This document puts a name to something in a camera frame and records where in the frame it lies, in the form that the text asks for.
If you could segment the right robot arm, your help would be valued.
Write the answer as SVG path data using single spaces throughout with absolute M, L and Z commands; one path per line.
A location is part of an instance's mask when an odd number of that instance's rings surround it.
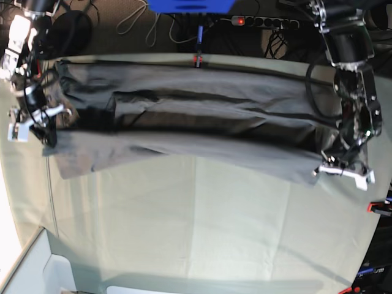
M 84 49 L 93 31 L 87 13 L 71 9 L 65 1 L 14 1 L 21 14 L 13 17 L 1 58 L 1 79 L 9 82 L 17 105 L 10 108 L 7 139 L 27 142 L 33 134 L 43 145 L 57 144 L 56 117 L 72 114 L 63 102 L 45 95 L 59 74 L 43 70 L 41 63 Z

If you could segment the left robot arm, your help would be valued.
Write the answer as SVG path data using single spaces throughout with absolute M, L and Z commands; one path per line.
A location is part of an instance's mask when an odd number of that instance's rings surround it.
M 382 111 L 377 99 L 372 41 L 363 11 L 339 1 L 309 1 L 314 26 L 322 35 L 326 58 L 335 69 L 334 92 L 342 113 L 333 120 L 337 135 L 321 152 L 322 164 L 314 173 L 346 176 L 367 190 L 375 183 L 368 166 L 367 143 L 382 132 Z

